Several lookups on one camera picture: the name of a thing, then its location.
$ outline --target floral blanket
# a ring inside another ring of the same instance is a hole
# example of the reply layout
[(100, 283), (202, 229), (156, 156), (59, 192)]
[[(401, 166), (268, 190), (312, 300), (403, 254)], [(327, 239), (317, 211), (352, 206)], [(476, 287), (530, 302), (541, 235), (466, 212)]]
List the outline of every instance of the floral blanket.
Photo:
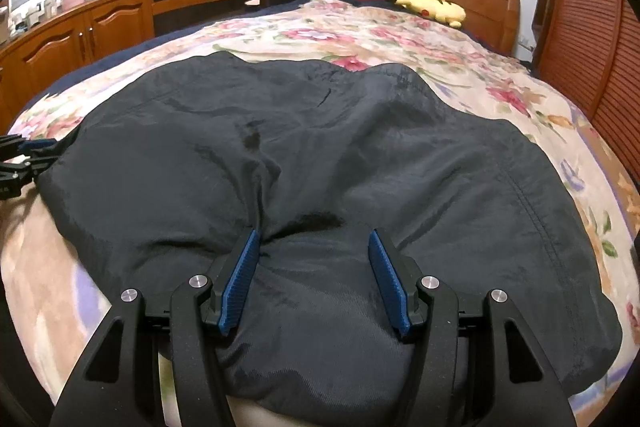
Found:
[[(43, 98), (18, 118), (12, 132), (60, 139), (143, 73), (219, 50), (250, 62), (316, 58), (352, 71), (399, 62), (417, 71), (451, 107), (508, 120), (542, 148), (574, 198), (602, 290), (615, 304), (623, 328), (620, 353), (606, 377), (570, 400), (578, 424), (588, 425), (616, 390), (640, 345), (638, 279), (630, 254), (640, 229), (640, 196), (571, 102), (529, 76), (516, 60), (488, 52), (464, 33), (412, 14), (312, 0), (290, 12), (213, 24), (144, 52)], [(56, 401), (109, 303), (79, 266), (73, 246), (57, 232), (33, 186), (21, 199), (0, 206), (0, 217), (2, 279), (12, 317), (36, 375)], [(170, 371), (163, 374), (167, 422), (178, 425)]]

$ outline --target blue gripper pad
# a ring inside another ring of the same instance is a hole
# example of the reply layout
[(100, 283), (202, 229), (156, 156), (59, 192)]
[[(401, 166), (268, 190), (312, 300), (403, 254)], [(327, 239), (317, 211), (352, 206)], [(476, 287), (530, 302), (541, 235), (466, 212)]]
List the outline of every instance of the blue gripper pad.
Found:
[(260, 257), (260, 235), (254, 230), (244, 245), (244, 250), (242, 250), (238, 263), (222, 294), (218, 329), (225, 337), (240, 322), (240, 315), (249, 292), (251, 279), (254, 277), (258, 257)]
[(407, 312), (407, 295), (402, 289), (398, 274), (376, 230), (369, 235), (369, 262), (376, 276), (391, 326), (398, 330), (401, 338), (404, 338), (411, 330), (411, 321)]

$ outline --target silver bolt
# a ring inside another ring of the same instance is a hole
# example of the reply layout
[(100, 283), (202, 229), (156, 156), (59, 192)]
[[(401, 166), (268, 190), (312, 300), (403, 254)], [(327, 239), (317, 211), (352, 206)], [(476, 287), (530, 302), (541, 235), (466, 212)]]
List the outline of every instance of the silver bolt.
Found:
[(434, 276), (432, 275), (428, 275), (426, 277), (423, 277), (420, 282), (422, 283), (422, 286), (424, 286), (425, 288), (428, 288), (430, 290), (434, 290), (436, 289), (438, 286), (440, 286), (440, 281), (438, 281), (438, 279), (436, 279)]
[(507, 300), (507, 293), (502, 290), (494, 290), (491, 292), (491, 298), (496, 302), (505, 302)]
[(125, 302), (134, 301), (134, 300), (136, 300), (137, 297), (138, 297), (138, 292), (136, 290), (134, 290), (133, 288), (129, 288), (128, 290), (124, 290), (124, 292), (122, 292), (122, 295), (120, 296), (120, 298)]
[(189, 286), (192, 288), (202, 288), (209, 280), (204, 275), (194, 275), (189, 279)]

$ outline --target wooden wardrobe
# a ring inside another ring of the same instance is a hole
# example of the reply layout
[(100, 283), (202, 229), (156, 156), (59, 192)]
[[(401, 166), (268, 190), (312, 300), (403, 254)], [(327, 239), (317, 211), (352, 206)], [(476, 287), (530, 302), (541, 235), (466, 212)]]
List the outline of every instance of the wooden wardrobe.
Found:
[(640, 181), (640, 23), (626, 0), (553, 0), (535, 66)]

